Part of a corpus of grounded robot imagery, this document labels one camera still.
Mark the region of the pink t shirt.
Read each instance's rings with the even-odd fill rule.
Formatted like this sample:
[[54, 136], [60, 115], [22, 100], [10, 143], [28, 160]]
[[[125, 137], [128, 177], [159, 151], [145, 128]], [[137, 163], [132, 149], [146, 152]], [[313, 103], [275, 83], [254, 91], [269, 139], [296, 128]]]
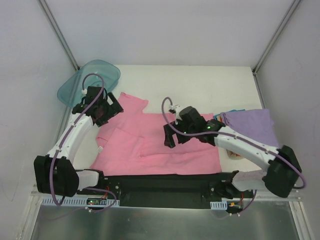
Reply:
[[101, 147], [91, 169], [105, 176], [202, 175], [222, 171], [217, 147], [192, 138], [174, 148], [165, 146], [165, 119], [160, 113], [144, 113], [148, 101], [122, 92], [123, 112], [100, 127]]

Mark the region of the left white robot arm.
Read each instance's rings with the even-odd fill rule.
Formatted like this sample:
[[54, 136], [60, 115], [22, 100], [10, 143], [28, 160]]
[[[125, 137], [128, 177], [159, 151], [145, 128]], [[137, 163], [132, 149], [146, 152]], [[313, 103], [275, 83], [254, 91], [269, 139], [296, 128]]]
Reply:
[[85, 96], [71, 112], [69, 122], [54, 147], [34, 162], [37, 190], [43, 194], [73, 197], [89, 188], [99, 195], [105, 191], [104, 174], [96, 169], [76, 169], [76, 153], [92, 127], [101, 127], [124, 110], [112, 92], [99, 86], [89, 86]]

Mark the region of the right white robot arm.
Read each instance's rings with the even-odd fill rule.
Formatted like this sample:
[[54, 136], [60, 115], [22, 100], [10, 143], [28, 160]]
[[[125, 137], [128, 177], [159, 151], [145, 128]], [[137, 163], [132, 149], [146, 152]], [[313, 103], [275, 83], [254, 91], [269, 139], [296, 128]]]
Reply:
[[296, 154], [287, 145], [278, 148], [255, 141], [218, 120], [205, 120], [192, 106], [180, 109], [179, 105], [170, 105], [169, 112], [175, 115], [175, 120], [163, 127], [165, 146], [174, 148], [177, 143], [184, 144], [196, 138], [202, 143], [234, 152], [259, 167], [254, 171], [233, 171], [230, 179], [222, 185], [226, 198], [260, 189], [287, 198], [297, 180], [303, 177]]

